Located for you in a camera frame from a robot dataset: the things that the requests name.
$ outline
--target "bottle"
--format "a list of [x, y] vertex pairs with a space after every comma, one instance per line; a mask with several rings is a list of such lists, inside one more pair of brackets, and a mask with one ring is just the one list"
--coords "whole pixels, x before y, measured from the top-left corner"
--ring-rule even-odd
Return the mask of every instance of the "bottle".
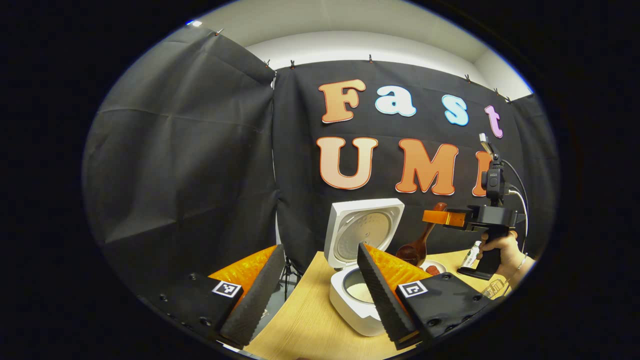
[[476, 260], [476, 256], [480, 252], [480, 244], [481, 244], [480, 241], [476, 241], [474, 246], [467, 253], [467, 256], [465, 256], [465, 259], [462, 261], [462, 265], [460, 267], [470, 268], [471, 265], [474, 264], [474, 261]]

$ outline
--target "hand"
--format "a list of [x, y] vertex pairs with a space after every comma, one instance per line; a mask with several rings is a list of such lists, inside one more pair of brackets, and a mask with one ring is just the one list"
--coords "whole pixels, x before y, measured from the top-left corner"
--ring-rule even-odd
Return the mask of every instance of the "hand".
[[482, 234], [481, 238], [482, 243], [480, 244], [480, 252], [477, 255], [477, 259], [482, 259], [484, 251], [500, 249], [500, 266], [495, 273], [509, 279], [516, 272], [524, 258], [524, 254], [518, 249], [518, 241], [516, 240], [518, 233], [510, 231], [508, 236], [494, 239], [490, 243], [486, 243], [489, 238], [488, 233]]

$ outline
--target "wooden spoon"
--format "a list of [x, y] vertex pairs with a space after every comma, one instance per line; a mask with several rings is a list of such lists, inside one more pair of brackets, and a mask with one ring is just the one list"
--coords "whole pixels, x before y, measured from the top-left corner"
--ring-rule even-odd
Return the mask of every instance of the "wooden spoon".
[[[439, 202], [433, 207], [434, 211], [445, 211], [446, 209], [447, 204], [444, 202]], [[427, 236], [429, 236], [435, 225], [432, 222], [428, 222], [420, 238], [401, 246], [396, 252], [396, 257], [405, 260], [411, 265], [421, 266], [427, 257]]]

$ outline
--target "orange letter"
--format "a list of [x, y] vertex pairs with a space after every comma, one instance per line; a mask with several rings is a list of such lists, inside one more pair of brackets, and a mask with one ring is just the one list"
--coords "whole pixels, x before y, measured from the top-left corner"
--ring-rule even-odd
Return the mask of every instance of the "orange letter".
[[476, 186], [474, 187], [474, 196], [485, 196], [486, 190], [482, 189], [480, 182], [482, 181], [482, 172], [489, 171], [489, 164], [491, 163], [491, 155], [486, 151], [478, 151], [476, 153], [476, 159], [478, 159], [478, 176]]
[[402, 180], [396, 184], [397, 191], [402, 193], [415, 192], [418, 186], [413, 182], [413, 177], [418, 175], [422, 192], [427, 192], [437, 175], [436, 185], [432, 187], [431, 191], [436, 195], [453, 195], [456, 191], [453, 187], [453, 169], [456, 155], [458, 155], [457, 147], [443, 143], [436, 151], [433, 161], [429, 159], [427, 150], [420, 140], [402, 139], [400, 147], [404, 150], [404, 170]]
[[336, 137], [320, 138], [316, 141], [320, 146], [320, 176], [334, 188], [361, 188], [371, 177], [373, 148], [378, 146], [378, 141], [372, 138], [353, 139], [353, 146], [358, 148], [358, 170], [354, 176], [344, 176], [340, 173], [340, 148], [345, 143], [343, 138]]
[[[350, 88], [346, 94], [343, 89]], [[347, 111], [345, 103], [349, 103], [352, 108], [358, 106], [358, 93], [354, 89], [364, 91], [367, 87], [361, 80], [341, 81], [339, 83], [324, 84], [318, 90], [324, 92], [324, 103], [326, 104], [326, 114], [322, 116], [322, 122], [329, 124], [338, 121], [353, 119], [353, 113]]]

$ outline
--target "handle grip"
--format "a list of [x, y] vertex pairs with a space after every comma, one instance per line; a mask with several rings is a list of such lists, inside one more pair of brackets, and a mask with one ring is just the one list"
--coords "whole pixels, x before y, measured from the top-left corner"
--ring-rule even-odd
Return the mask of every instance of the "handle grip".
[[[486, 243], [490, 243], [492, 240], [509, 235], [508, 227], [490, 227], [488, 230], [489, 237]], [[489, 280], [493, 277], [495, 272], [500, 267], [500, 249], [493, 249], [489, 251], [483, 251], [482, 259], [478, 262], [478, 266], [473, 268], [459, 268], [458, 273], [475, 277], [477, 279]]]

